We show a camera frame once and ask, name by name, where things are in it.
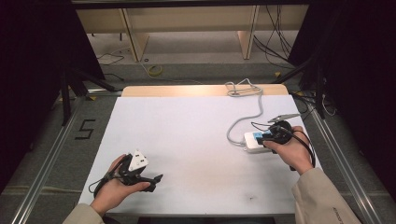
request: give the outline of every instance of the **tripod leg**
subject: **tripod leg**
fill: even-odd
[[[61,74],[61,91],[62,91],[62,105],[64,106],[64,122],[62,123],[62,126],[64,126],[66,122],[69,120],[71,115],[70,96],[67,85],[66,71],[63,71]]]
[[[317,112],[320,115],[322,119],[324,119],[324,113],[323,113],[323,106],[322,105],[322,100],[323,100],[323,69],[320,66],[320,63],[318,63],[318,75],[317,75],[317,95],[315,97],[315,105],[317,108]]]
[[[89,74],[87,74],[87,73],[85,73],[83,71],[80,71],[80,70],[78,70],[76,68],[71,68],[71,72],[76,74],[76,75],[78,75],[79,77],[83,77],[83,78],[88,79],[89,81],[93,82],[94,84],[96,84],[96,85],[98,85],[100,87],[105,88],[108,91],[122,91],[122,89],[118,89],[118,88],[115,88],[115,87],[113,87],[111,85],[108,85],[104,81],[101,81],[101,80],[97,79],[96,77],[92,77],[91,75],[89,75]]]
[[[311,62],[311,60],[308,59],[304,63],[300,64],[299,66],[295,67],[293,70],[288,72],[285,76],[282,76],[281,78],[277,79],[276,81],[271,82],[271,84],[280,84],[280,83],[288,80],[289,78],[292,78],[292,77],[300,74],[301,72],[303,72],[305,70],[305,68],[310,64],[310,62]]]

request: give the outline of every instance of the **white cable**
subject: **white cable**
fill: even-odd
[[[335,112],[337,111],[337,109],[335,108],[335,109],[334,109],[334,112],[330,113],[330,112],[326,109],[326,106],[324,105],[324,98],[326,98],[326,95],[325,95],[325,94],[322,95],[322,105],[323,105],[324,111],[326,111],[326,113],[327,113],[328,115],[334,116],[334,115],[335,115]]]
[[[239,90],[238,90],[236,87],[237,87],[238,85],[244,83],[245,81],[247,81],[247,83],[250,85],[250,87],[249,87],[249,88],[246,88],[246,89],[239,89]],[[241,118],[241,119],[236,120],[236,121],[231,125],[231,127],[228,129],[228,131],[227,131],[227,139],[228,139],[228,141],[229,141],[231,144],[233,144],[233,145],[235,145],[235,146],[237,146],[237,147],[245,147],[245,146],[246,146],[246,143],[245,143],[244,141],[236,142],[236,141],[234,141],[233,139],[231,139],[231,137],[230,137],[230,132],[231,132],[231,130],[233,129],[233,127],[234,127],[238,122],[240,122],[240,121],[242,121],[242,120],[245,120],[245,119],[255,119],[255,118],[257,118],[257,117],[259,117],[259,116],[262,115],[262,112],[263,112],[263,110],[262,110],[262,88],[260,88],[260,87],[258,87],[258,86],[255,86],[255,85],[251,84],[251,83],[250,83],[250,80],[249,80],[248,78],[245,78],[244,80],[242,80],[241,82],[239,82],[239,83],[236,84],[236,85],[233,84],[233,82],[226,82],[224,85],[225,85],[226,87],[229,86],[229,85],[233,85],[233,89],[232,89],[232,90],[228,90],[228,92],[227,92],[227,95],[229,95],[229,96],[231,96],[231,97],[245,97],[245,96],[252,96],[252,95],[257,95],[257,94],[259,95],[259,100],[258,100],[258,102],[259,102],[260,113],[259,113],[258,115],[243,117],[243,118]]]

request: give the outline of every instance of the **hand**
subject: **hand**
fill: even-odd
[[[124,156],[119,156],[114,160],[108,171],[111,171]],[[140,182],[125,186],[118,179],[112,179],[102,186],[91,203],[91,207],[102,217],[108,210],[117,207],[128,195],[146,189],[149,185],[149,182]]]
[[[292,127],[292,129],[294,131],[299,131],[294,132],[294,134],[309,146],[308,139],[300,133],[303,132],[303,127],[296,126]],[[264,141],[263,143],[266,147],[273,149],[280,156],[283,162],[296,169],[300,175],[314,168],[306,148],[293,137],[284,145],[280,145],[273,141]]]

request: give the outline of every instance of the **metal rail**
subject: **metal rail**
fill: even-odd
[[[370,224],[384,223],[380,215],[375,211],[373,202],[365,192],[361,182],[359,182],[359,179],[353,172],[352,167],[349,165],[343,150],[340,148],[334,136],[332,135],[332,131],[327,125],[326,120],[321,119],[316,111],[313,112],[313,118],[315,123],[318,125],[319,130],[322,133],[323,138],[325,139],[326,144],[328,145],[330,152],[332,153],[332,156],[334,157],[335,162],[337,163],[337,166],[346,181],[346,184],[355,198],[365,221]]]
[[[84,103],[85,97],[78,97],[75,101],[75,109],[69,119],[69,121],[62,127],[61,131],[59,132],[58,136],[54,144],[52,145],[47,158],[45,159],[43,165],[40,168],[32,186],[29,188],[29,191],[26,193],[23,201],[21,202],[17,212],[15,214],[14,219],[12,220],[12,224],[16,223],[26,223],[27,218],[30,216],[33,207],[35,206],[35,202],[37,201],[40,192],[46,183],[48,176],[50,175],[50,171],[58,155],[64,145],[64,141],[67,135],[70,133],[71,127],[76,119],[76,116],[79,112],[79,109]]]

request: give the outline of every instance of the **cabinet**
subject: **cabinet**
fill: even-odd
[[[281,6],[282,30],[299,30],[306,5]],[[268,6],[274,22],[277,6]],[[266,6],[151,7],[78,10],[87,34],[126,33],[134,60],[140,61],[149,33],[236,31],[242,57],[249,59],[256,30],[273,30]]]

